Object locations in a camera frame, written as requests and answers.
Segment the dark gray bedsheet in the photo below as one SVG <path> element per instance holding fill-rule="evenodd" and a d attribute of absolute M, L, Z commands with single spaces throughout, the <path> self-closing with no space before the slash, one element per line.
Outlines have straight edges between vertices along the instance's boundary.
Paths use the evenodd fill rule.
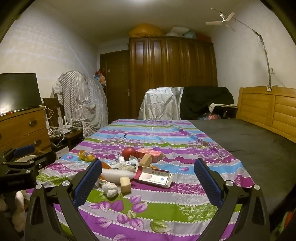
<path fill-rule="evenodd" d="M 270 214 L 296 184 L 296 143 L 243 120 L 190 122 L 242 162 Z"/>

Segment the white fan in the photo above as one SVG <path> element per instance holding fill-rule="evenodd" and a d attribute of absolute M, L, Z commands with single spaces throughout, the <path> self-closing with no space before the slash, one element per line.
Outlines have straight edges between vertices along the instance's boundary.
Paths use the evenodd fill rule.
<path fill-rule="evenodd" d="M 223 18 L 223 21 L 215 21 L 215 22 L 206 22 L 206 25 L 226 25 L 228 28 L 230 28 L 232 31 L 235 31 L 233 27 L 231 27 L 228 23 L 232 19 L 234 13 L 232 12 L 227 19 L 225 19 L 225 15 L 221 14 L 220 17 Z"/>

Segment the wooden wardrobe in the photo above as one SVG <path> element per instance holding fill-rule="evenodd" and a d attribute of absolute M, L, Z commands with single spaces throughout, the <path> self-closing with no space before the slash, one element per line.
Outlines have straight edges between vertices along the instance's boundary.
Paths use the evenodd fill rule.
<path fill-rule="evenodd" d="M 130 39 L 131 115 L 144 94 L 158 87 L 217 86 L 213 43 L 178 37 Z"/>

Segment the floral bedsheet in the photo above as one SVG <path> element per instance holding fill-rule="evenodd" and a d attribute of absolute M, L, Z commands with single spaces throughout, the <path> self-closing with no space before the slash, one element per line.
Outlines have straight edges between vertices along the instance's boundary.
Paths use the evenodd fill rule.
<path fill-rule="evenodd" d="M 79 212 L 101 241 L 196 241 L 217 211 L 194 174 L 194 161 L 199 157 L 224 180 L 243 187 L 253 185 L 242 163 L 189 121 L 144 120 L 117 120 L 102 128 L 48 166 L 37 182 L 45 187 L 59 185 L 86 169 L 89 163 L 78 159 L 79 150 L 109 164 L 130 146 L 162 151 L 164 157 L 154 165 L 176 175 L 170 188 L 132 181 L 131 194 L 119 193 L 112 200 L 100 188 L 93 189 Z M 59 205 L 55 208 L 62 226 L 70 232 Z M 239 209 L 234 210 L 221 240 L 229 237 Z"/>

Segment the wall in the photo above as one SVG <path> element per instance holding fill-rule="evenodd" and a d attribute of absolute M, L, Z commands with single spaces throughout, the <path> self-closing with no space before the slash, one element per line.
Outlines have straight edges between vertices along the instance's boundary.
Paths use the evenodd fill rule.
<path fill-rule="evenodd" d="M 100 68 L 101 54 L 115 51 L 127 50 L 129 38 L 116 39 L 99 44 L 98 46 L 98 69 Z"/>
<path fill-rule="evenodd" d="M 235 17 L 257 31 L 264 40 L 268 60 L 275 75 L 272 85 L 296 88 L 296 46 L 276 15 L 259 0 L 244 1 L 232 10 Z M 268 69 L 260 40 L 247 27 L 231 21 L 235 32 L 224 26 L 214 26 L 214 43 L 218 86 L 229 89 L 237 102 L 239 88 L 266 86 Z"/>
<path fill-rule="evenodd" d="M 97 47 L 41 2 L 26 10 L 0 43 L 0 73 L 36 73 L 41 98 L 50 97 L 62 73 L 92 76 L 96 68 Z"/>

